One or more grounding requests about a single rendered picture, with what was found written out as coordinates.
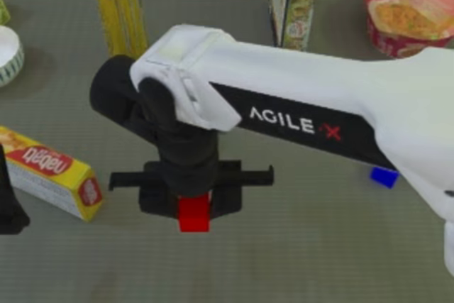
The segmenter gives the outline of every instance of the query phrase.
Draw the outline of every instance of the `blue block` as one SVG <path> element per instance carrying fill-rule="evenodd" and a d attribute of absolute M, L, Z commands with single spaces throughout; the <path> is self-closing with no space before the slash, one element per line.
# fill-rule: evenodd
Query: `blue block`
<path fill-rule="evenodd" d="M 399 173 L 392 170 L 374 167 L 370 173 L 370 178 L 385 187 L 393 188 L 399 178 Z"/>

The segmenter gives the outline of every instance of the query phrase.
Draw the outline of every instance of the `black panel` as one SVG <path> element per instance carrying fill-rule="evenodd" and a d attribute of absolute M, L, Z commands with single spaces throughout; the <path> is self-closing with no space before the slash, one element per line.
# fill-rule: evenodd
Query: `black panel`
<path fill-rule="evenodd" d="M 241 115 L 241 128 L 395 170 L 361 116 L 212 85 Z"/>

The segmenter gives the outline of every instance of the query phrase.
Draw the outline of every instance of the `gray table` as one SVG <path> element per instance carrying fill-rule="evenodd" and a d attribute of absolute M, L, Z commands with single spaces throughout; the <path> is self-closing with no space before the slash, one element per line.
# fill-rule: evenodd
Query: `gray table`
<path fill-rule="evenodd" d="M 0 90 L 0 124 L 111 171 L 139 170 L 155 149 L 94 113 L 90 82 L 107 58 L 95 0 L 7 0 L 26 68 Z M 270 44 L 266 0 L 145 0 L 152 39 L 178 23 L 216 26 Z M 361 0 L 318 0 L 311 50 L 383 58 L 365 35 Z M 442 221 L 404 181 L 255 133 L 222 137 L 224 158 L 273 164 L 273 188 L 248 189 L 244 210 L 209 234 L 138 210 L 136 189 L 106 193 L 86 224 L 18 193 L 32 225 L 0 237 L 0 302 L 446 303 Z"/>

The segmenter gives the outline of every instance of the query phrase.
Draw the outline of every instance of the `instant noodle cup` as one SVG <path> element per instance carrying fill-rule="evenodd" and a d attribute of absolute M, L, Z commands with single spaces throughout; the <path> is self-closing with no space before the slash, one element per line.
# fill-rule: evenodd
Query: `instant noodle cup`
<path fill-rule="evenodd" d="M 382 53 L 410 57 L 454 36 L 454 0 L 365 0 L 367 30 Z"/>

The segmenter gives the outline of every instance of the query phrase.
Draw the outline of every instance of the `white bowl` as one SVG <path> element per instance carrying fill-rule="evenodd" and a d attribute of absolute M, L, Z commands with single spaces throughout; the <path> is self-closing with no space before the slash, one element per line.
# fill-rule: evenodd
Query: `white bowl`
<path fill-rule="evenodd" d="M 19 36 L 0 26 L 0 87 L 11 82 L 22 70 L 24 54 Z"/>

